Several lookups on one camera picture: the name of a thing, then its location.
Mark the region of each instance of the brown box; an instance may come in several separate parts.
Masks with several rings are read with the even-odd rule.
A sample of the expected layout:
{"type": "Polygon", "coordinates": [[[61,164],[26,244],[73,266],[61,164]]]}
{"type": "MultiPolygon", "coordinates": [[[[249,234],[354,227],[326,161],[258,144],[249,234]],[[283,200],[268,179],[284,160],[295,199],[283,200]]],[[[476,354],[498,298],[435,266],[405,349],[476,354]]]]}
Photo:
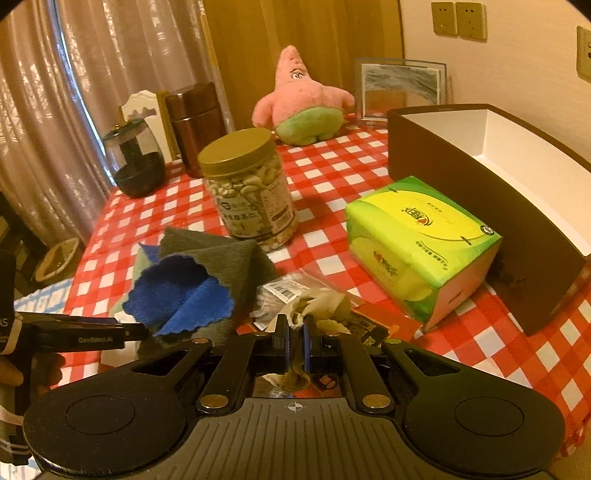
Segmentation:
{"type": "Polygon", "coordinates": [[[591,278],[591,164],[491,105],[388,112],[393,180],[413,175],[503,237],[487,276],[527,335],[591,278]]]}

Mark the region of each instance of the brown canister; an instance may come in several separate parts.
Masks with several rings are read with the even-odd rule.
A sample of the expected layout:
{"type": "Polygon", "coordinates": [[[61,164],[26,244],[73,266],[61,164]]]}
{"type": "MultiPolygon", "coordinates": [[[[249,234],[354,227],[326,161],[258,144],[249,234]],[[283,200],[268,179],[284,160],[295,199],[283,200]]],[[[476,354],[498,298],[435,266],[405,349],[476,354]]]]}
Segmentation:
{"type": "Polygon", "coordinates": [[[215,85],[196,83],[169,93],[165,101],[185,169],[200,179],[199,152],[226,134],[215,85]]]}

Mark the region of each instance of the tissue box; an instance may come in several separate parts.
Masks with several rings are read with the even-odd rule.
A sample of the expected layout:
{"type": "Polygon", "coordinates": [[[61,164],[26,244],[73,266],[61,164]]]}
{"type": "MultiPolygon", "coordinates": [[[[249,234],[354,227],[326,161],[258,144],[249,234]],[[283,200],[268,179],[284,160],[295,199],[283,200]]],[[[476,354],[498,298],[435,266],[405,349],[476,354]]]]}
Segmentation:
{"type": "Polygon", "coordinates": [[[501,236],[415,177],[347,205],[352,253],[427,330],[482,283],[501,236]]]}

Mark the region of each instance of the stuffed toy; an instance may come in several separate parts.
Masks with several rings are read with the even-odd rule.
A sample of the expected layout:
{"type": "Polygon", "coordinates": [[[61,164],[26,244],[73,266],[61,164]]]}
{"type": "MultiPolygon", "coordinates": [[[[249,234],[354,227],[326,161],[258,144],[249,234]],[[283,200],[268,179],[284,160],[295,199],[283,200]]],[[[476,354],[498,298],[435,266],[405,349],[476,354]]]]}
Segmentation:
{"type": "Polygon", "coordinates": [[[275,90],[258,101],[252,123],[272,125],[286,144],[309,145],[334,137],[345,122],[343,109],[354,104],[349,92],[312,80],[297,49],[290,45],[277,63],[275,90]]]}

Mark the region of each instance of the hand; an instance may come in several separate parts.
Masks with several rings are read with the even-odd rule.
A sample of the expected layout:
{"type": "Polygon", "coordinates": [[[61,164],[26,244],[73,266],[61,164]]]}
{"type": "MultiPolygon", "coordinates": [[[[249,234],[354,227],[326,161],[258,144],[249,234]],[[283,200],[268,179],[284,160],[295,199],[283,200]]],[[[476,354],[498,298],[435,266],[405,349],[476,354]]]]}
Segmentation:
{"type": "MultiPolygon", "coordinates": [[[[36,389],[33,396],[43,395],[50,386],[60,382],[61,368],[65,363],[66,359],[57,353],[37,353],[33,356],[31,386],[36,389]]],[[[8,359],[0,356],[0,384],[18,387],[23,380],[22,373],[8,359]]]]}
{"type": "Polygon", "coordinates": [[[6,358],[0,356],[0,384],[18,387],[23,380],[22,373],[6,358]]]}

